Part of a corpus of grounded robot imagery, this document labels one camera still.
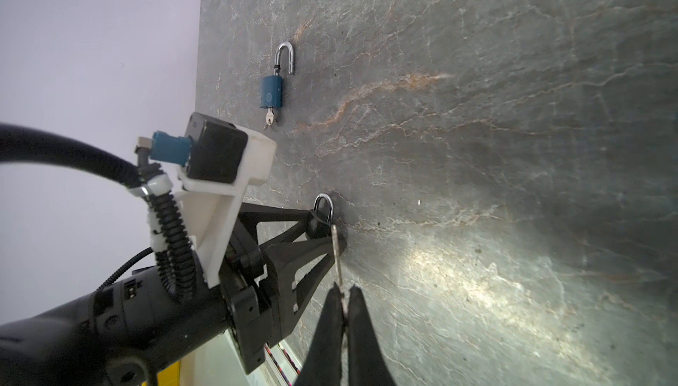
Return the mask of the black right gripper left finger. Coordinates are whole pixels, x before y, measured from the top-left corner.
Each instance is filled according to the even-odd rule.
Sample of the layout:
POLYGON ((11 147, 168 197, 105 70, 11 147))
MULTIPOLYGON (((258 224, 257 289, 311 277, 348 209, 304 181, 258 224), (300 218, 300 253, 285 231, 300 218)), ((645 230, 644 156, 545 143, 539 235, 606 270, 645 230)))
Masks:
POLYGON ((328 291, 314 337, 295 385, 340 385, 344 306, 337 284, 328 291))

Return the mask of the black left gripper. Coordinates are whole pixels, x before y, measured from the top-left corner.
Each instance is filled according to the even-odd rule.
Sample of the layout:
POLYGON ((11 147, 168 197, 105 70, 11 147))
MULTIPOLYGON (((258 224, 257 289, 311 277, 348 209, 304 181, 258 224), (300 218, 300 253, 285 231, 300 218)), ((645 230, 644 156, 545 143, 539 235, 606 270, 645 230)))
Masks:
POLYGON ((293 242, 307 231, 309 209, 244 203, 219 271, 229 327, 243 370, 254 372, 265 347, 295 330, 321 281, 335 264, 330 236, 293 242), (258 225, 293 223, 261 244, 258 225))

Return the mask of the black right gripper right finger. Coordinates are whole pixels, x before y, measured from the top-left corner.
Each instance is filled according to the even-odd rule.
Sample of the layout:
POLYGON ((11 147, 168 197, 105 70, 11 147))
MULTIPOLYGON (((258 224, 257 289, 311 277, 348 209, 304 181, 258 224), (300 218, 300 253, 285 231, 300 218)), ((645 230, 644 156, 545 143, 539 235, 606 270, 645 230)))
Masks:
POLYGON ((348 365, 350 386, 395 386, 383 358, 362 290, 350 290, 347 313, 348 365))

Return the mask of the small silver key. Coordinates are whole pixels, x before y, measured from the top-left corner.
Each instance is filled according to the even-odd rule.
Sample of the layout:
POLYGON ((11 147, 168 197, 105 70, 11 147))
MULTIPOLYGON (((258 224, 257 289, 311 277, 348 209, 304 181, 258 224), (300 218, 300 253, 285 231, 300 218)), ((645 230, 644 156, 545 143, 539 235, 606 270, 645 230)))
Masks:
POLYGON ((341 243, 339 240, 339 234, 338 234, 338 229, 336 225, 330 225, 330 233, 331 233, 331 239, 332 239, 332 246, 333 246, 333 255, 335 259, 335 272, 337 273, 337 281, 335 284, 337 285, 337 288, 339 289, 339 296, 340 299, 344 299, 344 277, 342 273, 342 266, 340 262, 340 256, 341 256, 341 243))

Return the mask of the blue padlock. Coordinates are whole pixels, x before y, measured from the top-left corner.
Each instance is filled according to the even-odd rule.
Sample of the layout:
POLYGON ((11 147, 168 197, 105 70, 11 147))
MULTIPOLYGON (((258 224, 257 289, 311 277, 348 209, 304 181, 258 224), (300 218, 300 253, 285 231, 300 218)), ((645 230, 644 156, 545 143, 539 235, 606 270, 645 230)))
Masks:
POLYGON ((280 75, 282 55, 287 52, 289 75, 295 72, 295 50, 291 42, 285 41, 277 46, 274 55, 274 73, 261 80, 260 107, 265 109, 278 109, 282 107, 284 78, 280 75))

